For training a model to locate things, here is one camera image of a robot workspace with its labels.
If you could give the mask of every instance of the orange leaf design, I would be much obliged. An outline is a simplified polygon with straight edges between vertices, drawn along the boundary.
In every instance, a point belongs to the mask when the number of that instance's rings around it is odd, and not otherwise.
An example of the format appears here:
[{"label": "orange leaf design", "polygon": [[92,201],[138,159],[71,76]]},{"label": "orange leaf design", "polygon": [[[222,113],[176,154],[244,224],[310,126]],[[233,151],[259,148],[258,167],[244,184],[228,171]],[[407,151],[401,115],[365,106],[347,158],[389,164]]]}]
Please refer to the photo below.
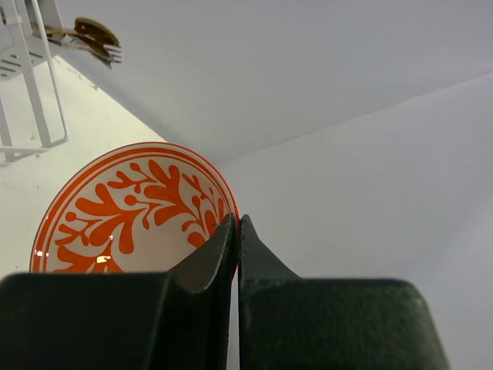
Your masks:
[{"label": "orange leaf design", "polygon": [[54,272],[104,272],[107,267],[108,272],[123,272],[120,266],[113,260],[111,255],[112,242],[108,243],[108,246],[101,253],[101,256],[105,257],[104,263],[98,263],[98,257],[86,257],[80,254],[70,251],[65,245],[60,246],[58,250],[58,258],[63,262],[70,264],[67,268],[56,269]]},{"label": "orange leaf design", "polygon": [[202,235],[200,235],[199,233],[197,233],[196,231],[192,232],[188,236],[187,240],[190,244],[192,244],[197,249],[202,247],[203,244],[206,242],[204,237]]},{"label": "orange leaf design", "polygon": [[125,189],[126,187],[131,187],[135,183],[134,181],[131,181],[122,171],[116,171],[116,177],[118,177],[121,181],[108,182],[108,186],[113,189]]},{"label": "orange leaf design", "polygon": [[196,224],[196,223],[197,223],[197,220],[188,220],[188,221],[184,222],[182,225],[182,231],[183,232],[187,231],[190,226],[192,226],[193,224]]},{"label": "orange leaf design", "polygon": [[202,188],[200,187],[199,178],[197,176],[192,175],[192,178],[190,179],[190,177],[184,173],[183,178],[193,187],[193,189],[203,193]]},{"label": "orange leaf design", "polygon": [[157,226],[160,226],[167,222],[170,218],[182,213],[183,209],[179,206],[160,208],[154,213],[154,222]]},{"label": "orange leaf design", "polygon": [[216,226],[214,226],[217,224],[216,217],[210,210],[206,210],[204,218],[206,221],[207,232],[209,233],[209,236],[212,236],[212,234],[214,234],[214,231],[216,231]]},{"label": "orange leaf design", "polygon": [[84,235],[83,232],[77,231],[72,229],[71,227],[68,227],[65,224],[61,224],[59,226],[59,231],[68,234],[68,237],[64,237],[63,239],[58,239],[55,241],[56,245],[62,245],[62,244],[70,244],[72,243],[77,237],[81,237],[82,244],[85,246],[89,245],[89,239],[87,238],[86,235]]},{"label": "orange leaf design", "polygon": [[124,254],[133,252],[133,237],[132,224],[135,218],[143,211],[144,208],[138,210],[122,210],[116,205],[108,189],[102,183],[96,185],[96,195],[102,203],[96,203],[86,198],[79,198],[75,202],[75,206],[86,214],[93,216],[114,216],[109,220],[102,222],[89,235],[89,243],[95,246],[103,245],[107,242],[113,231],[120,225],[122,233],[119,238],[119,249]]},{"label": "orange leaf design", "polygon": [[224,212],[224,200],[223,198],[219,198],[217,201],[218,208],[219,208],[219,222],[223,222],[224,217],[226,216]]},{"label": "orange leaf design", "polygon": [[111,197],[108,189],[102,183],[96,185],[96,195],[102,203],[96,203],[86,198],[79,198],[75,201],[75,206],[82,212],[93,216],[113,216],[122,212]]},{"label": "orange leaf design", "polygon": [[168,177],[163,171],[163,169],[157,164],[155,160],[149,161],[149,169],[153,176],[161,183],[167,185],[168,187],[178,187],[179,182],[179,170],[176,166],[169,166],[169,175]]},{"label": "orange leaf design", "polygon": [[174,201],[176,200],[174,189],[161,187],[159,185],[149,185],[144,190],[144,195],[150,199],[166,200],[173,203],[175,203]]}]

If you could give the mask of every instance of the metal rack frame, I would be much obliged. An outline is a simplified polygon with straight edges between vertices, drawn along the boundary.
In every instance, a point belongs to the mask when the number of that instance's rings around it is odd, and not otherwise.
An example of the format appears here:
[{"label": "metal rack frame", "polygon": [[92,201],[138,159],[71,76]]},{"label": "metal rack frame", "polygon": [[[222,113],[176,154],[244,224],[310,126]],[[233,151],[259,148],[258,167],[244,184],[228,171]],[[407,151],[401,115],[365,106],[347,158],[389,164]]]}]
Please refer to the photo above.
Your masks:
[{"label": "metal rack frame", "polygon": [[[63,115],[55,67],[52,60],[53,56],[62,51],[62,48],[49,44],[43,22],[43,19],[48,19],[50,25],[62,27],[55,0],[0,0],[0,6],[2,7],[2,21],[9,30],[7,36],[10,34],[12,37],[10,39],[0,35],[3,38],[0,39],[0,79],[11,79],[19,73],[24,76],[38,128],[39,139],[41,140],[40,148],[14,146],[2,100],[0,99],[0,153],[5,154],[5,162],[0,163],[0,167],[5,167],[16,160],[32,154],[44,153],[54,146],[67,142],[69,140],[69,131]],[[38,23],[41,39],[33,35],[31,22]],[[34,67],[44,61],[48,63],[63,128],[63,138],[55,141],[52,140],[49,133],[39,88],[34,75]]]}]

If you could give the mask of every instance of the plate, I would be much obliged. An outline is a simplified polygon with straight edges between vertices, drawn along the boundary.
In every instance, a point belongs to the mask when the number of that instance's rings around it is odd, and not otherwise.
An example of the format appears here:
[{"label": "plate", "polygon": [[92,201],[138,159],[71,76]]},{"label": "plate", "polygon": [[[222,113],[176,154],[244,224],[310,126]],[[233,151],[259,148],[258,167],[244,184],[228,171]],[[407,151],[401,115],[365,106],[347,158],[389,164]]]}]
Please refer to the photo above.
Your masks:
[{"label": "plate", "polygon": [[171,143],[136,143],[80,170],[39,226],[31,272],[167,271],[200,248],[233,193],[205,158]]}]

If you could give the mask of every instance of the white wall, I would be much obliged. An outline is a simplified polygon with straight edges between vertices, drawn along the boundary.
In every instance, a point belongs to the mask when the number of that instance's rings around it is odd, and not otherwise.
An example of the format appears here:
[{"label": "white wall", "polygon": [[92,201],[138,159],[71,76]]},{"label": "white wall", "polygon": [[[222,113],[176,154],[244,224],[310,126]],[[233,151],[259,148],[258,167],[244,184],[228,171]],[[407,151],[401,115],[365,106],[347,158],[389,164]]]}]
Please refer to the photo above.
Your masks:
[{"label": "white wall", "polygon": [[[71,139],[39,158],[31,156],[0,167],[0,279],[29,269],[31,247],[42,216],[77,170],[116,147],[139,141],[163,141],[63,59],[55,60]],[[58,137],[60,118],[46,64],[36,68],[36,77],[49,127]],[[0,99],[15,142],[20,146],[39,146],[23,78],[0,82]]]},{"label": "white wall", "polygon": [[[295,272],[412,281],[454,368],[484,370],[493,364],[492,98],[489,75],[220,169],[240,212]],[[235,307],[232,318],[235,368]]]}]

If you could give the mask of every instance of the white wire rack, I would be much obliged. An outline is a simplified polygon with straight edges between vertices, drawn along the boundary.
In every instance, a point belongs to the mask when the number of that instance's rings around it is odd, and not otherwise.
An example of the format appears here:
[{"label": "white wire rack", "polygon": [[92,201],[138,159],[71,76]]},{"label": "white wire rack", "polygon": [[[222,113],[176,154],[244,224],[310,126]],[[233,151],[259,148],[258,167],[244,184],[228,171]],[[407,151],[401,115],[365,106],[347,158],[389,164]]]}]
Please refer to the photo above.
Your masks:
[{"label": "white wire rack", "polygon": [[[24,76],[41,141],[39,148],[12,145],[11,131],[8,128],[0,97],[0,153],[5,154],[4,162],[0,158],[0,167],[4,167],[26,156],[44,153],[54,146],[65,143],[69,139],[69,131],[63,116],[52,61],[52,57],[57,56],[63,49],[49,43],[45,33],[45,22],[51,26],[62,27],[55,0],[0,0],[0,7],[3,22],[0,27],[3,26],[7,30],[0,32],[0,83],[19,74]],[[38,23],[41,38],[33,35],[31,22]],[[56,141],[50,136],[34,75],[34,67],[43,62],[48,63],[63,128],[63,138]]]}]

